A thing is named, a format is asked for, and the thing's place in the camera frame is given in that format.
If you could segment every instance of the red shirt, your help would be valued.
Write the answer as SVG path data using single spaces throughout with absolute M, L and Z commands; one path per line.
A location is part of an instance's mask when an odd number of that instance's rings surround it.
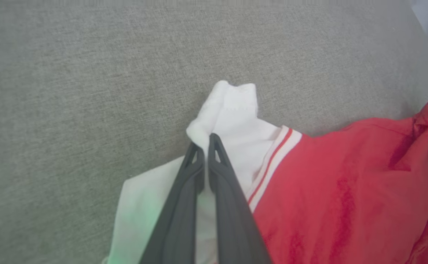
M 428 104 L 279 141 L 249 196 L 274 263 L 428 263 Z

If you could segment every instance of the gray carpet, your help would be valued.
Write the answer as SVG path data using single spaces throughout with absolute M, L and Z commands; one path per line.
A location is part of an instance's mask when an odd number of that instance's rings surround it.
M 184 153 L 218 80 L 310 135 L 418 111 L 428 40 L 406 2 L 371 3 L 0 0 L 0 264 L 99 263 L 124 180 Z

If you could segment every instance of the white fabric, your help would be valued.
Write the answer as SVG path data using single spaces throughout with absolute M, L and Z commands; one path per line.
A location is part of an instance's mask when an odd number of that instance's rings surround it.
M 220 81 L 191 122 L 188 137 L 207 157 L 209 135 L 220 136 L 244 193 L 281 129 L 257 118 L 254 84 L 234 87 Z M 108 264 L 138 263 L 184 157 L 125 181 L 116 212 Z M 208 181 L 197 199 L 196 262 L 216 262 L 215 199 Z

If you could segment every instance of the red and white stripe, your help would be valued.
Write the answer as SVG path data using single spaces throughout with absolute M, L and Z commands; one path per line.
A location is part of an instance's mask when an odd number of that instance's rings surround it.
M 282 126 L 281 132 L 264 157 L 258 177 L 253 181 L 250 190 L 246 194 L 251 212 L 255 211 L 277 166 L 279 166 L 289 151 L 297 145 L 301 136 L 302 134 L 300 132 Z

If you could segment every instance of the white stripe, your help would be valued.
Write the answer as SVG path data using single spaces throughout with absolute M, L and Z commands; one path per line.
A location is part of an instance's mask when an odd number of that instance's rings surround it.
M 259 169 L 259 173 L 256 175 L 256 178 L 253 180 L 253 183 L 251 184 L 251 187 L 246 192 L 246 200 L 248 201 L 249 198 L 252 196 L 252 194 L 255 192 L 256 188 L 258 187 L 259 183 L 261 182 L 261 179 L 264 177 L 264 172 L 266 171 L 266 168 L 268 167 L 269 160 L 271 159 L 272 154 L 277 149 L 277 147 L 281 144 L 281 142 L 284 140 L 284 137 L 286 137 L 287 132 L 289 132 L 289 127 L 282 126 L 281 131 L 279 132 L 279 135 L 274 140 L 272 146 L 269 148 L 268 152 L 264 156 L 263 164 L 261 165 L 261 168 Z
M 276 171 L 277 166 L 281 163 L 281 161 L 286 157 L 286 155 L 297 145 L 297 143 L 300 141 L 302 134 L 300 132 L 297 132 L 295 130 L 292 131 L 291 136 L 286 141 L 286 143 L 277 151 L 274 158 L 271 160 L 271 164 L 269 165 L 269 169 L 267 174 L 264 176 L 265 179 L 261 186 L 259 187 L 258 191 L 254 195 L 253 199 L 251 200 L 251 203 L 249 204 L 249 208 L 252 212 L 256 209 L 256 206 L 259 203 L 259 200 L 261 197 L 263 197 L 264 191 L 266 191 L 266 187 L 269 184 L 269 181 L 272 178 L 272 175 Z

